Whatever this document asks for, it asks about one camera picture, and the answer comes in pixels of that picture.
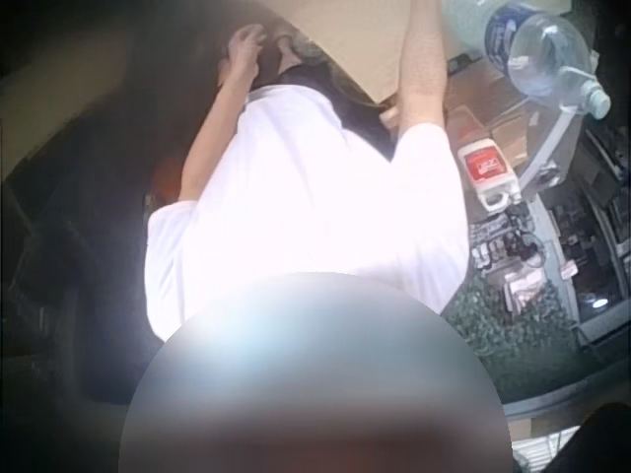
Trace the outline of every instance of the bottle cap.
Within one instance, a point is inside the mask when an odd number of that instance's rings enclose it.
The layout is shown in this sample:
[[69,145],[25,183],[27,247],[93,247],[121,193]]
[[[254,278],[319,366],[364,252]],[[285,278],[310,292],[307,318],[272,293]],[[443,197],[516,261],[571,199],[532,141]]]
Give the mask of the bottle cap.
[[590,94],[588,101],[588,110],[596,120],[604,118],[611,108],[611,99],[606,92],[601,89],[594,89]]

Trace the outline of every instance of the white shirt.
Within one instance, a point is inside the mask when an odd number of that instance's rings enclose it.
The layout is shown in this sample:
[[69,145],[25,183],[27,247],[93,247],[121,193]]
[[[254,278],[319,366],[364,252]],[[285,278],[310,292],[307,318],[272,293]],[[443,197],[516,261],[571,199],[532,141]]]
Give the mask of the white shirt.
[[301,86],[250,94],[198,202],[149,220],[147,310],[167,340],[214,298],[295,272],[364,276],[436,312],[461,284],[467,220],[445,131],[419,124],[389,163]]

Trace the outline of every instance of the plastic water bottle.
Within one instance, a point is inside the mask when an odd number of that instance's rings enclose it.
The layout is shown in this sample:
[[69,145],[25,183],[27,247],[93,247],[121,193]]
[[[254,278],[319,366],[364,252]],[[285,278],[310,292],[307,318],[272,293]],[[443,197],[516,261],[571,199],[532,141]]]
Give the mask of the plastic water bottle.
[[567,20],[507,0],[443,0],[443,13],[453,34],[483,52],[523,94],[597,119],[609,112],[590,51]]

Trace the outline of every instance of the sleeve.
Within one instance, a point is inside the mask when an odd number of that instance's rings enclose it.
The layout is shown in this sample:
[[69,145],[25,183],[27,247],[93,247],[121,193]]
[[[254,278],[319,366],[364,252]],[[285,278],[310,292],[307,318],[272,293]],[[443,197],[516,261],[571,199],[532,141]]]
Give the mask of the sleeve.
[[145,257],[147,316],[162,340],[183,324],[181,241],[196,202],[177,202],[156,211],[149,219]]
[[443,128],[423,123],[405,132],[390,185],[403,285],[440,313],[462,284],[469,257],[462,183]]

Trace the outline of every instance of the red label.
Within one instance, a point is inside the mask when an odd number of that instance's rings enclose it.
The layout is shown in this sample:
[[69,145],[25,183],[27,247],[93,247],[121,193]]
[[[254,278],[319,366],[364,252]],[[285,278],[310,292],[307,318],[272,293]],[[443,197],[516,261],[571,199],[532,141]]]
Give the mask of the red label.
[[466,157],[466,167],[471,178],[478,182],[507,172],[502,157],[495,148],[483,148]]

